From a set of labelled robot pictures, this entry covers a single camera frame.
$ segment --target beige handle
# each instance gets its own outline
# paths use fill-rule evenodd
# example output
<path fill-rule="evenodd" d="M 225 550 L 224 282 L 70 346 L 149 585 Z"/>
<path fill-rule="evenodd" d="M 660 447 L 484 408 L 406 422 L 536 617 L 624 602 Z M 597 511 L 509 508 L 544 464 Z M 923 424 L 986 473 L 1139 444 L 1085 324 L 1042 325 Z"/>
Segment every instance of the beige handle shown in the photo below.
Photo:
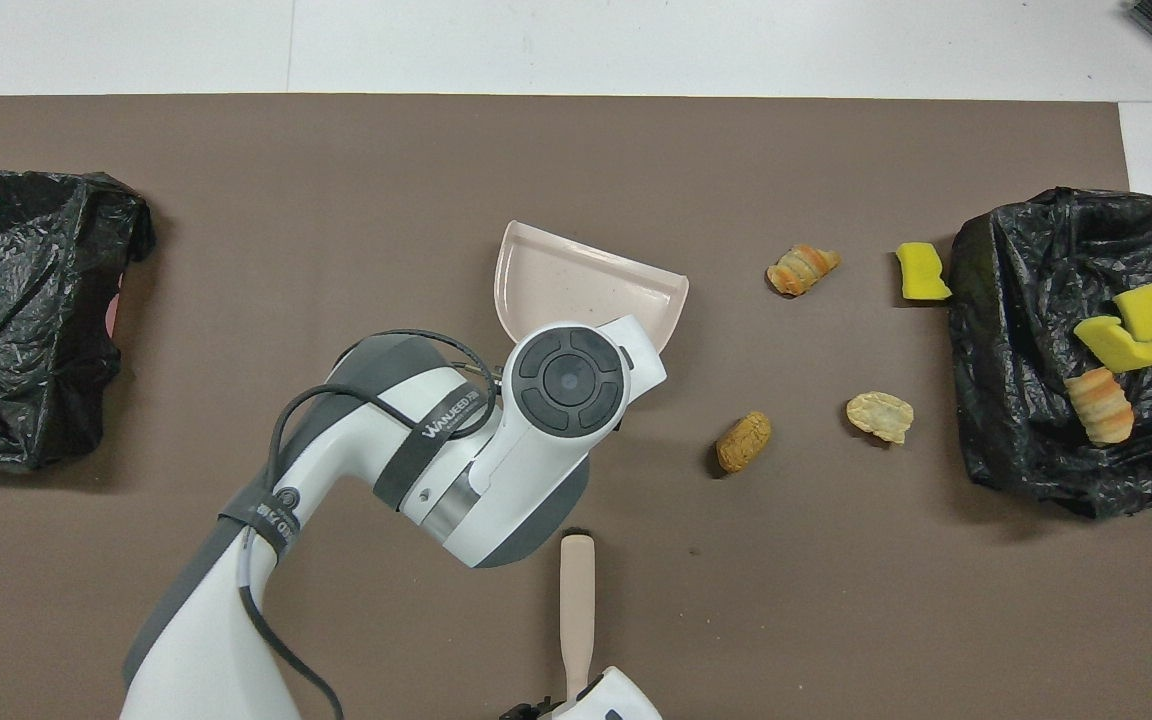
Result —
<path fill-rule="evenodd" d="M 567 670 L 567 700 L 589 684 L 594 659 L 594 538 L 563 538 L 558 564 L 558 637 Z"/>

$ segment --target white floor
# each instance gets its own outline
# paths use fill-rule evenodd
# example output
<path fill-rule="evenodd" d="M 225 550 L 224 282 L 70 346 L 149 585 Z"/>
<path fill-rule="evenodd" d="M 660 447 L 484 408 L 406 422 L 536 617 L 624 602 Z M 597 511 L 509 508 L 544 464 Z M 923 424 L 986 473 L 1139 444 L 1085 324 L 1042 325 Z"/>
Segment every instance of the white floor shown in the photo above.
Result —
<path fill-rule="evenodd" d="M 1120 0 L 0 0 L 0 94 L 285 91 L 1115 101 L 1152 192 Z"/>

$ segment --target white robotic arm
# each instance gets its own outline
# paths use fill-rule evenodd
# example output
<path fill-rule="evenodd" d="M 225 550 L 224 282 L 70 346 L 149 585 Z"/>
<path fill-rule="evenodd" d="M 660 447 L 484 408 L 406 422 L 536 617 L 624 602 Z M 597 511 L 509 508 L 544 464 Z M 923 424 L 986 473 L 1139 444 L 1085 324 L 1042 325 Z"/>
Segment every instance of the white robotic arm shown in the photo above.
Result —
<path fill-rule="evenodd" d="M 296 719 L 237 588 L 259 606 L 278 558 L 338 478 L 365 479 L 471 568 L 508 564 L 553 535 L 584 491 L 590 448 L 666 378 L 631 316 L 539 328 L 502 376 L 503 410 L 493 414 L 490 394 L 419 334 L 365 338 L 342 356 L 324 386 L 338 392 L 306 410 L 265 473 L 238 492 L 141 629 L 123 667 L 122 718 Z M 616 669 L 553 717 L 659 718 Z"/>

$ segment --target food item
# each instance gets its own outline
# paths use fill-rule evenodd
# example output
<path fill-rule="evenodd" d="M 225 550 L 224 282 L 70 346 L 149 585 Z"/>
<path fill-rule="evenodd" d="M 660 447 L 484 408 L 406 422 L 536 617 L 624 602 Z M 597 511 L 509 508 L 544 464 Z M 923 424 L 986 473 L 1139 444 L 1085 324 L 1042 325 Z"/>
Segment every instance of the food item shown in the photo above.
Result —
<path fill-rule="evenodd" d="M 755 410 L 732 425 L 723 437 L 718 438 L 718 442 L 714 444 L 714 450 L 718 450 L 718 464 L 728 473 L 738 473 L 749 465 L 750 460 L 767 447 L 771 438 L 772 419 Z"/>
<path fill-rule="evenodd" d="M 1114 314 L 1087 318 L 1074 325 L 1074 334 L 1111 372 L 1126 373 L 1152 365 L 1152 340 L 1138 342 Z"/>
<path fill-rule="evenodd" d="M 1087 438 L 1096 445 L 1123 442 L 1132 433 L 1132 404 L 1108 369 L 1089 370 L 1068 379 L 1064 388 L 1079 423 L 1087 429 Z"/>
<path fill-rule="evenodd" d="M 931 242 L 902 242 L 900 259 L 901 296 L 905 300 L 946 300 L 954 295 L 941 279 L 941 256 Z"/>
<path fill-rule="evenodd" d="M 1152 283 L 1117 293 L 1114 302 L 1134 340 L 1152 340 Z"/>
<path fill-rule="evenodd" d="M 818 250 L 811 245 L 795 245 L 767 268 L 767 279 L 781 295 L 803 295 L 804 291 L 812 290 L 812 286 L 841 262 L 838 252 Z"/>
<path fill-rule="evenodd" d="M 914 406 L 886 392 L 863 392 L 847 401 L 847 419 L 887 442 L 905 445 L 905 430 L 914 424 Z"/>

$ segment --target trash bag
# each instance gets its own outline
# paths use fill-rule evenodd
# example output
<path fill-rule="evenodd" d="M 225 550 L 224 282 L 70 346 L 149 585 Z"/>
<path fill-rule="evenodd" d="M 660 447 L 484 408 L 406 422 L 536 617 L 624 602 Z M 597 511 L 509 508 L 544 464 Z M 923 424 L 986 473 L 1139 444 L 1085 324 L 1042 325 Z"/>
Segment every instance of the trash bag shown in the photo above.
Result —
<path fill-rule="evenodd" d="M 1152 506 L 1152 366 L 1116 374 L 1132 435 L 1096 447 L 1064 379 L 1101 363 L 1074 336 L 1152 282 L 1152 196 L 1055 188 L 968 220 L 948 286 L 958 441 L 973 483 L 1089 518 Z"/>
<path fill-rule="evenodd" d="M 106 310 L 154 244 L 145 200 L 115 179 L 0 172 L 0 465 L 99 445 L 120 363 Z"/>

